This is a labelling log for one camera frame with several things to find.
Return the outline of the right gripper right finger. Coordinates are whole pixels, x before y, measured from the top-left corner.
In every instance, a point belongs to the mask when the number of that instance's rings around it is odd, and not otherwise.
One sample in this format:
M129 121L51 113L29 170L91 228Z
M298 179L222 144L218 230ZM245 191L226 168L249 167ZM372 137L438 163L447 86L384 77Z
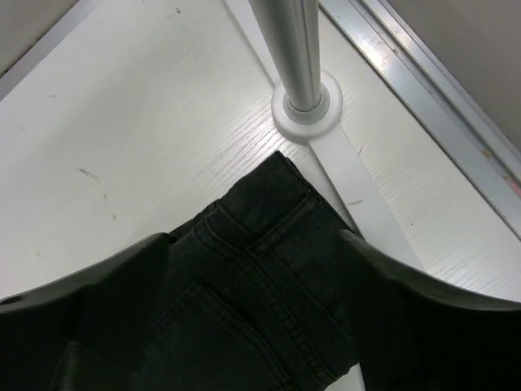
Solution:
M520 304L460 288L339 233L367 390L518 390Z

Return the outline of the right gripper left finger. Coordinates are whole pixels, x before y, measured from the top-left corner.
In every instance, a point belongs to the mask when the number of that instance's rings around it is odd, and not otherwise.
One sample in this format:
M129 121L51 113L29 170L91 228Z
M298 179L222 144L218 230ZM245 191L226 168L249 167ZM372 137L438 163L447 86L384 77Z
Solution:
M1 302L3 390L129 390L164 304L171 235Z

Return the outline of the black trousers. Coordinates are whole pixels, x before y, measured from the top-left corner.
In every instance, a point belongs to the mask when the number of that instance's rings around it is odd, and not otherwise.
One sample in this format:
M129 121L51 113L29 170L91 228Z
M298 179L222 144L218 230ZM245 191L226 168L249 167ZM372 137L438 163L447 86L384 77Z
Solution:
M275 152L82 291L50 389L326 389L357 363L343 228Z

